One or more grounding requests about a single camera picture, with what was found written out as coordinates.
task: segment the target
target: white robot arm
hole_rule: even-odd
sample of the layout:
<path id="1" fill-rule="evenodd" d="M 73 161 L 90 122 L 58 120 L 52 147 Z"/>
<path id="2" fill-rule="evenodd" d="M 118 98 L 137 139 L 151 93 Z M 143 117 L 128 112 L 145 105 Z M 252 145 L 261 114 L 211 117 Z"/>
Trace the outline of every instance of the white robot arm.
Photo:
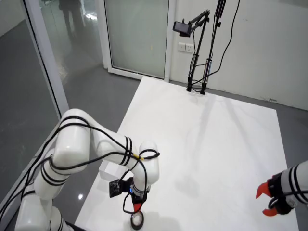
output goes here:
<path id="1" fill-rule="evenodd" d="M 73 230 L 65 224 L 58 209 L 52 206 L 52 200 L 59 194 L 68 177 L 84 170 L 85 163 L 89 163 L 91 141 L 98 156 L 96 160 L 124 165 L 133 173 L 133 178 L 127 181 L 122 177 L 110 183 L 110 197 L 122 192 L 128 193 L 134 204 L 134 212 L 128 213 L 141 213 L 150 186 L 159 178 L 156 144 L 145 141 L 137 152 L 129 137 L 107 130 L 86 112 L 78 109 L 71 109 L 63 115 L 59 130 L 54 150 L 45 156 L 49 160 L 41 165 L 34 183 L 27 186 L 23 194 L 15 230 Z M 141 228 L 143 221 L 134 227 L 132 219 L 133 216 L 133 228 Z"/>
<path id="2" fill-rule="evenodd" d="M 272 197 L 268 209 L 263 214 L 269 217 L 277 214 L 288 214 L 298 204 L 308 205 L 308 161 L 272 176 L 262 183 L 257 190 L 261 194 Z"/>

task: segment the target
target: black cable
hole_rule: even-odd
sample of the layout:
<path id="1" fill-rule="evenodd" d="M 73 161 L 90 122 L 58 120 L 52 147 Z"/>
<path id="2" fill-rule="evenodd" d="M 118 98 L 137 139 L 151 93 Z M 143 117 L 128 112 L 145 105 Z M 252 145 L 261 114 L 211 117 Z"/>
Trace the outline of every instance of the black cable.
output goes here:
<path id="1" fill-rule="evenodd" d="M 236 15 L 237 15 L 237 12 L 238 12 L 238 9 L 239 9 L 239 6 L 240 6 L 240 1 L 241 1 L 241 0 L 238 0 L 238 3 L 237 3 L 236 11 L 235 11 L 235 14 L 234 14 L 234 17 L 233 17 L 233 21 L 232 21 L 232 26 L 231 26 L 231 37 L 230 37 L 230 40 L 229 40 L 228 45 L 226 46 L 225 51 L 224 51 L 223 54 L 222 54 L 222 57 L 221 57 L 221 60 L 220 60 L 219 68 L 218 68 L 218 70 L 216 70 L 216 71 L 212 72 L 211 74 L 209 74 L 208 77 L 211 76 L 211 75 L 213 75 L 213 74 L 215 74 L 215 73 L 217 73 L 217 72 L 220 70 L 220 68 L 221 68 L 223 57 L 225 56 L 225 53 L 226 53 L 226 51 L 227 51 L 227 49 L 228 49 L 228 47 L 229 47 L 229 45 L 231 44 L 231 41 L 232 41 L 234 21 L 235 21 L 235 18 L 236 18 Z M 214 42 L 214 41 L 213 41 L 213 36 L 214 36 L 214 24 L 215 24 L 215 17 L 214 17 L 214 20 L 213 20 L 213 32 L 212 32 L 211 46 L 212 46 L 212 44 L 213 44 L 213 42 Z M 200 80 L 197 80 L 197 81 L 196 81 L 195 83 L 193 83 L 192 85 L 197 84 L 197 83 L 200 83 L 201 81 L 204 80 L 204 78 L 205 78 L 205 77 L 203 77 L 203 78 L 200 79 Z"/>
<path id="2" fill-rule="evenodd" d="M 92 159 L 92 160 L 87 161 L 87 162 L 84 162 L 84 163 L 81 163 L 81 164 L 79 164 L 79 165 L 80 165 L 80 166 L 83 166 L 83 165 L 86 165 L 86 164 L 89 164 L 89 163 L 93 163 L 93 162 L 98 161 L 98 160 L 101 160 L 101 159 L 103 159 L 103 158 L 105 158 L 105 157 L 107 157 L 107 156 L 109 156 L 109 155 L 111 155 L 111 154 L 119 154 L 119 155 L 130 156 L 130 157 L 132 157 L 132 158 L 134 158 L 134 159 L 137 160 L 137 162 L 136 162 L 136 164 L 134 165 L 134 167 L 137 165 L 137 163 L 140 163 L 141 166 L 143 167 L 144 171 L 145 171 L 145 172 L 144 172 L 144 173 L 145 173 L 145 191 L 144 191 L 144 196 L 143 196 L 143 198 L 145 198 L 145 196 L 146 196 L 146 185 L 147 185 L 146 169 L 145 169 L 145 166 L 144 166 L 144 164 L 142 163 L 142 161 L 141 161 L 140 159 L 138 159 L 138 158 L 136 158 L 136 157 L 133 156 L 133 153 L 132 153 L 131 150 L 129 150 L 129 149 L 127 149 L 126 147 L 124 147 L 122 144 L 120 144 L 118 141 L 116 141 L 114 138 L 112 138 L 112 137 L 111 137 L 108 133 L 106 133 L 105 131 L 103 131 L 103 130 L 101 130 L 101 129 L 99 129 L 99 128 L 90 126 L 88 123 L 86 123 L 86 124 L 82 124 L 82 123 L 68 123 L 68 124 L 65 124 L 65 125 L 63 125 L 63 126 L 60 125 L 60 127 L 53 133 L 53 135 L 45 142 L 45 144 L 43 145 L 43 148 L 42 148 L 40 154 L 38 155 L 38 157 L 36 158 L 36 160 L 33 162 L 33 164 L 30 166 L 30 168 L 29 168 L 27 174 L 23 176 L 22 180 L 19 182 L 19 184 L 17 185 L 17 187 L 15 188 L 15 190 L 13 191 L 13 193 L 10 195 L 8 201 L 4 204 L 3 208 L 1 209 L 0 213 L 2 213 L 2 214 L 1 214 L 1 216 L 0 216 L 0 223 L 1 223 L 1 221 L 2 221 L 2 218 L 3 218 L 4 214 L 5 214 L 6 209 L 8 208 L 8 206 L 10 205 L 10 203 L 11 203 L 18 195 L 20 195 L 21 193 L 23 193 L 23 192 L 25 191 L 26 187 L 29 186 L 30 182 L 32 181 L 32 179 L 33 179 L 33 177 L 34 177 L 34 175 L 35 175 L 35 172 L 36 172 L 37 168 L 40 167 L 41 164 L 43 164 L 44 162 L 46 162 L 47 160 L 49 160 L 50 163 L 51 163 L 51 166 L 54 167 L 54 169 L 63 170 L 61 167 L 55 166 L 55 165 L 53 164 L 53 162 L 52 162 L 52 159 L 51 159 L 50 157 L 47 157 L 47 158 L 43 159 L 42 161 L 40 161 L 40 162 L 35 166 L 35 168 L 34 168 L 32 174 L 31 174 L 31 177 L 29 177 L 32 168 L 33 168 L 34 165 L 38 162 L 38 160 L 42 157 L 42 155 L 43 155 L 43 153 L 44 153 L 44 151 L 45 151 L 47 145 L 51 142 L 51 140 L 52 140 L 61 130 L 63 130 L 64 128 L 66 128 L 66 127 L 68 127 L 68 126 L 82 126 L 82 127 L 86 127 L 86 128 L 90 128 L 90 129 L 99 131 L 99 132 L 103 133 L 104 135 L 106 135 L 108 138 L 110 138 L 110 139 L 111 139 L 113 142 L 115 142 L 117 145 L 119 145 L 120 147 L 122 147 L 124 150 L 126 150 L 127 152 L 129 152 L 128 154 L 126 154 L 126 153 L 119 153 L 119 152 L 108 153 L 108 154 L 106 154 L 106 155 L 103 155 L 103 156 L 101 156 L 101 157 Z M 155 155 L 153 155 L 153 156 L 148 156 L 148 157 L 144 157 L 144 159 L 145 159 L 145 160 L 150 160 L 150 159 L 153 159 L 153 158 L 157 158 L 159 155 L 160 155 L 160 153 L 159 153 L 159 152 L 156 152 Z M 76 168 L 76 167 L 78 167 L 78 165 L 75 165 L 75 166 L 72 166 L 72 167 L 68 167 L 68 168 L 73 169 L 73 168 Z M 13 196 L 14 193 L 16 192 L 17 188 L 20 186 L 21 182 L 24 180 L 25 176 L 27 176 L 27 178 L 26 178 L 26 182 L 25 182 L 24 187 L 23 187 L 15 196 Z M 126 210 L 123 210 L 123 211 L 126 212 L 126 213 L 134 214 L 134 213 L 139 212 L 140 209 L 141 209 L 141 206 L 140 206 L 139 210 L 136 211 L 136 212 L 129 212 L 129 211 L 126 211 Z"/>
<path id="3" fill-rule="evenodd" d="M 302 193 L 308 193 L 308 190 L 303 190 L 303 191 L 294 191 L 294 192 L 286 192 L 286 193 L 283 193 L 281 195 L 278 195 L 278 196 L 275 196 L 273 197 L 270 202 L 269 202 L 269 209 L 273 209 L 275 207 L 275 203 L 276 201 L 279 199 L 279 198 L 282 198 L 282 197 L 286 197 L 286 196 L 291 196 L 291 195 L 298 195 L 298 194 L 302 194 Z"/>
<path id="4" fill-rule="evenodd" d="M 196 43 L 195 43 L 195 40 L 194 40 L 194 32 L 195 30 L 193 31 L 192 35 L 193 35 L 193 49 L 194 49 L 194 55 L 196 54 Z"/>
<path id="5" fill-rule="evenodd" d="M 232 26 L 231 26 L 231 37 L 230 37 L 230 41 L 229 41 L 229 43 L 228 43 L 228 45 L 227 45 L 225 51 L 224 51 L 223 54 L 222 54 L 222 57 L 221 57 L 221 60 L 220 60 L 219 68 L 217 69 L 217 71 L 212 72 L 212 73 L 209 74 L 208 76 L 211 76 L 211 75 L 217 73 L 217 72 L 220 70 L 220 68 L 221 68 L 221 64 L 222 64 L 223 57 L 225 56 L 225 53 L 226 53 L 226 51 L 227 51 L 227 49 L 228 49 L 228 47 L 229 47 L 229 45 L 230 45 L 230 43 L 231 43 L 231 41 L 232 41 L 233 26 L 234 26 L 235 17 L 236 17 L 236 15 L 237 15 L 238 10 L 239 10 L 240 1 L 241 1 L 241 0 L 239 0 L 238 3 L 237 3 L 236 11 L 235 11 L 235 14 L 234 14 L 234 17 L 233 17 Z"/>
<path id="6" fill-rule="evenodd" d="M 46 159 L 43 159 L 42 161 L 40 161 L 40 162 L 38 163 L 38 165 L 35 166 L 35 168 L 34 168 L 34 170 L 33 170 L 33 172 L 32 172 L 32 175 L 31 175 L 31 177 L 30 177 L 30 181 L 31 181 L 32 178 L 34 177 L 34 173 L 36 172 L 37 168 L 38 168 L 41 164 L 43 164 L 44 162 L 46 162 L 48 159 L 49 159 L 49 157 L 47 157 Z M 23 187 L 15 196 L 12 197 L 13 193 L 11 194 L 11 196 L 10 196 L 9 199 L 8 199 L 8 201 L 4 204 L 4 206 L 3 206 L 2 210 L 1 210 L 2 214 L 1 214 L 1 216 L 0 216 L 0 223 L 1 223 L 1 221 L 2 221 L 2 218 L 3 218 L 4 214 L 5 214 L 5 211 L 6 211 L 7 208 L 9 207 L 10 203 L 11 203 L 12 201 L 14 201 L 14 199 L 15 199 L 16 197 L 18 197 L 21 193 L 24 194 L 24 191 L 25 191 L 26 187 L 28 187 L 29 185 L 31 185 L 31 184 L 25 183 L 24 187 Z"/>
<path id="7" fill-rule="evenodd" d="M 127 171 L 121 176 L 120 180 L 123 180 L 123 178 L 124 178 L 129 172 L 131 172 L 131 171 L 136 167 L 137 164 L 138 164 L 138 161 L 135 163 L 135 165 L 134 165 L 131 169 L 127 170 Z"/>
<path id="8" fill-rule="evenodd" d="M 89 160 L 89 161 L 86 161 L 86 162 L 83 162 L 83 163 L 80 163 L 80 164 L 76 164 L 76 165 L 73 165 L 73 166 L 69 166 L 69 167 L 58 167 L 58 166 L 56 166 L 56 165 L 53 163 L 53 161 L 52 161 L 51 158 L 49 159 L 49 163 L 50 163 L 50 165 L 51 165 L 54 169 L 56 169 L 56 170 L 62 170 L 62 171 L 63 171 L 63 170 L 71 170 L 71 169 L 74 169 L 74 168 L 77 168 L 77 167 L 81 167 L 81 166 L 84 166 L 84 165 L 91 164 L 91 163 L 93 163 L 93 162 L 96 162 L 96 161 L 98 161 L 98 160 L 104 159 L 104 158 L 106 158 L 106 157 L 108 157 L 108 156 L 110 156 L 110 155 L 113 155 L 113 154 L 122 155 L 122 156 L 128 156 L 128 154 L 121 153 L 121 152 L 110 152 L 110 153 L 107 153 L 107 154 L 102 155 L 102 156 L 100 156 L 100 157 L 94 158 L 94 159 L 92 159 L 92 160 Z M 141 210 L 141 207 L 142 207 L 142 205 L 143 205 L 143 203 L 144 203 L 144 199 L 146 198 L 146 193 L 147 193 L 147 192 L 146 192 L 146 190 L 147 190 L 147 173 L 146 173 L 146 168 L 145 168 L 143 162 L 142 162 L 139 158 L 136 158 L 136 157 L 133 156 L 133 155 L 131 156 L 131 158 L 137 160 L 137 163 L 140 163 L 140 164 L 141 164 L 141 166 L 142 166 L 142 168 L 143 168 L 143 170 L 144 170 L 144 177 L 145 177 L 145 180 L 144 180 L 144 191 L 143 191 L 143 200 L 142 200 L 142 203 L 141 203 L 140 208 L 139 208 L 137 211 L 130 212 L 130 211 L 127 211 L 127 210 L 124 209 L 125 201 L 124 201 L 124 204 L 123 204 L 123 211 L 124 211 L 125 213 L 128 213 L 128 214 L 135 214 L 135 213 L 138 213 L 138 212 Z"/>
<path id="9" fill-rule="evenodd" d="M 197 90 L 196 88 L 193 88 L 193 87 L 192 87 L 192 89 L 193 89 L 195 92 L 200 93 L 200 90 Z"/>
<path id="10" fill-rule="evenodd" d="M 205 64 L 196 65 L 196 67 L 198 67 L 198 66 L 204 66 L 204 65 L 206 65 L 206 64 L 207 64 L 207 62 L 206 62 Z"/>

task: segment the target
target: white table surface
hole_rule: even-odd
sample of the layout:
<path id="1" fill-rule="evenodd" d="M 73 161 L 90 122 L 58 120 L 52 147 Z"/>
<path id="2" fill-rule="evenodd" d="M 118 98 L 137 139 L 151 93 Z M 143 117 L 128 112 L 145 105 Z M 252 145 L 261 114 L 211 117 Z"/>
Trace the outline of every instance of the white table surface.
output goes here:
<path id="1" fill-rule="evenodd" d="M 144 77 L 118 132 L 137 147 L 153 140 L 161 153 L 144 231 L 298 230 L 294 210 L 269 218 L 270 199 L 256 200 L 258 185 L 287 168 L 275 110 Z M 109 198 L 99 173 L 75 224 L 129 231 L 123 198 Z"/>

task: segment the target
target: power socket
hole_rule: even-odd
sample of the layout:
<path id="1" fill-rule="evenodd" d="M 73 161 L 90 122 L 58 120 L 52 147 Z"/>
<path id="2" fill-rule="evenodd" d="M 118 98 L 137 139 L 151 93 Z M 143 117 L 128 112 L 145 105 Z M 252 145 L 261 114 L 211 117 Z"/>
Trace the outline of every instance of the power socket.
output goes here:
<path id="1" fill-rule="evenodd" d="M 186 52 L 189 52 L 189 53 L 193 53 L 193 45 L 187 43 L 187 44 L 186 44 L 185 51 L 186 51 Z"/>
<path id="2" fill-rule="evenodd" d="M 178 44 L 178 51 L 185 52 L 185 48 L 186 48 L 186 43 L 179 42 L 179 44 Z"/>

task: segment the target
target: white wall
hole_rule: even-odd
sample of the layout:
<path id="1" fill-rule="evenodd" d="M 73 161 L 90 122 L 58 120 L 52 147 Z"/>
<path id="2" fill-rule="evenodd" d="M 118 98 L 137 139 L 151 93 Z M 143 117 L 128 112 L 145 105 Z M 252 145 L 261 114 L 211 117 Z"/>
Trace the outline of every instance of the white wall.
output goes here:
<path id="1" fill-rule="evenodd" d="M 0 36 L 25 19 L 20 0 L 0 0 Z"/>
<path id="2" fill-rule="evenodd" d="M 205 63 L 218 0 L 178 0 L 176 20 L 189 21 L 210 9 L 210 24 L 200 51 Z M 212 72 L 217 70 L 230 39 L 237 0 L 227 0 L 214 45 Z M 208 87 L 308 110 L 308 1 L 241 0 L 233 39 L 221 70 L 210 77 Z M 201 29 L 196 31 L 196 45 Z M 193 38 L 175 35 L 171 79 L 187 82 L 191 54 L 177 51 L 178 42 Z M 194 78 L 202 77 L 198 67 Z"/>

